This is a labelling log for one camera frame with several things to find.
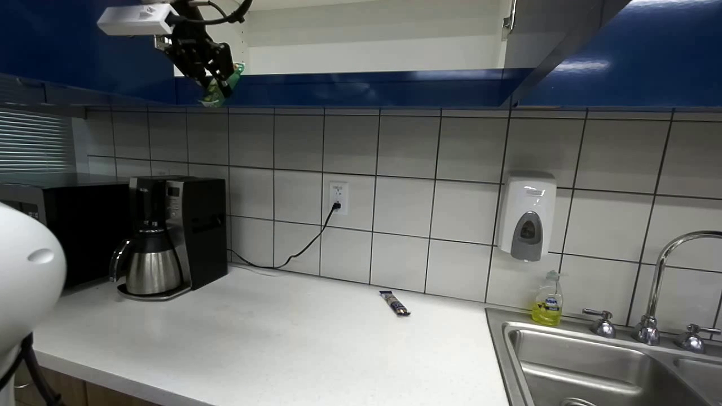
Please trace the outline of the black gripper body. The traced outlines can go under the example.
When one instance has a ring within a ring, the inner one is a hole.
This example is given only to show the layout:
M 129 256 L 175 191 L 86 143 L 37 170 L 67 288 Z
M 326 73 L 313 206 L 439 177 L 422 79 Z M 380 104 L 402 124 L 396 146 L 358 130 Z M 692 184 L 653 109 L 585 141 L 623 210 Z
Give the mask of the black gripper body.
M 175 16 L 171 33 L 163 37 L 163 54 L 192 79 L 227 79 L 234 71 L 230 46 L 204 32 L 193 0 L 171 0 Z

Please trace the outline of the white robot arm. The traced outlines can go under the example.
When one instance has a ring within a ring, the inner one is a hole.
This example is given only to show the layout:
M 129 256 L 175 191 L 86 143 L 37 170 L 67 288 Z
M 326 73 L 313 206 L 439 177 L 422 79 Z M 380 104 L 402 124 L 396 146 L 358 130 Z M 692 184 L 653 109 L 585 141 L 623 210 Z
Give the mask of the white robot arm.
M 168 14 L 180 24 L 192 29 L 204 29 L 204 24 L 240 23 L 253 0 L 244 0 L 233 14 L 217 11 L 220 17 L 202 19 L 198 14 L 198 0 L 171 0 L 164 1 Z M 201 68 L 202 106 L 220 106 L 233 95 L 240 73 L 240 65 L 227 61 L 220 68 Z M 27 347 L 31 349 L 34 324 L 52 311 L 59 302 L 65 282 L 65 252 L 59 238 L 37 218 L 0 202 L 0 388 L 14 382 L 17 365 L 25 361 Z

